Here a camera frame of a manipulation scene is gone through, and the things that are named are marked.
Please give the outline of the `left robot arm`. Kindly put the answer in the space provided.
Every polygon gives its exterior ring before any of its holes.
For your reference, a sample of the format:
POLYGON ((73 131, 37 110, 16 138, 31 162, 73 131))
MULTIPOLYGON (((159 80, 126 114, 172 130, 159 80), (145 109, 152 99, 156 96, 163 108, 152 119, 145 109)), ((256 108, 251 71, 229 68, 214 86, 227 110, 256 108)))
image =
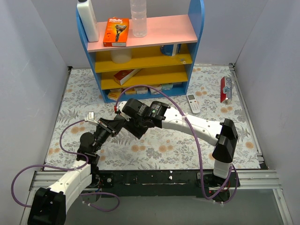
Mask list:
POLYGON ((110 136, 115 137, 120 132, 125 121, 120 115, 113 120, 99 119, 94 133, 81 135, 74 169, 51 186, 36 191, 28 217, 29 225, 62 225, 68 209, 86 187, 113 187, 114 175, 99 172, 96 152, 110 136))

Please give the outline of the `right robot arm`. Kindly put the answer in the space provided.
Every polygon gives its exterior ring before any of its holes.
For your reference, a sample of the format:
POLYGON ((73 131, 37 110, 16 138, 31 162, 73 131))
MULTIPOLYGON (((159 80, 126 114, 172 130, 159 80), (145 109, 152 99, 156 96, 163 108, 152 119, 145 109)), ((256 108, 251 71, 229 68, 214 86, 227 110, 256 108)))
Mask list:
POLYGON ((230 119, 223 122, 210 121, 193 115, 181 115, 179 110, 166 103, 153 101, 150 106, 136 100, 122 101, 117 106, 126 118, 124 128, 141 138, 148 128, 164 128, 185 134, 196 134, 198 138, 214 146, 215 159, 212 174, 213 183, 223 186, 229 181, 229 168, 233 162, 238 133, 230 119))

